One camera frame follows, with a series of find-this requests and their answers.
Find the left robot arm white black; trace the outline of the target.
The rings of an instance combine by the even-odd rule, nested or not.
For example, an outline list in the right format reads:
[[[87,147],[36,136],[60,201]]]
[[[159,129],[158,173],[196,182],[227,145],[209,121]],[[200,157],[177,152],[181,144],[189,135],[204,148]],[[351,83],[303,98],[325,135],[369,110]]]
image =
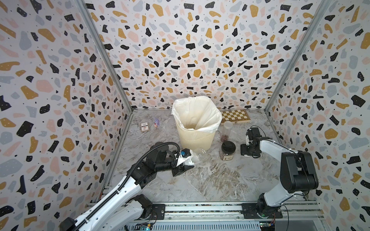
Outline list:
[[[138,220],[147,230],[164,219],[165,205],[153,204],[142,189],[158,172],[171,171],[174,177],[194,168],[195,152],[175,142],[157,142],[131,166],[125,177],[98,203],[77,218],[66,218],[61,231],[115,231]]]

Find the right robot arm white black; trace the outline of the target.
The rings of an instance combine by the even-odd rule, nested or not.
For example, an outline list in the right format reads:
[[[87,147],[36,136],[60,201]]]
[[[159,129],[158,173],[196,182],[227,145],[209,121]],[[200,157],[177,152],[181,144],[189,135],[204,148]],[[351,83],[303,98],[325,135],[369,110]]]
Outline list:
[[[280,162],[279,183],[257,200],[255,211],[262,218],[277,214],[285,201],[296,195],[304,197],[319,186],[310,153],[295,151],[262,136],[256,126],[247,130],[246,143],[240,146],[240,150],[242,156],[260,158],[264,153]]]

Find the clear labelled plastic jar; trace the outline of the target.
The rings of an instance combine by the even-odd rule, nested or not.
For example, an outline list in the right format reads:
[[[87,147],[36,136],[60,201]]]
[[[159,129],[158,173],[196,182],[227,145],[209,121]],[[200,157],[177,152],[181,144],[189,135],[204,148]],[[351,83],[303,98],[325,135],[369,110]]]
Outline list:
[[[195,149],[190,150],[191,153],[191,161],[195,164],[199,164],[205,162],[207,160],[207,153],[204,149]]]

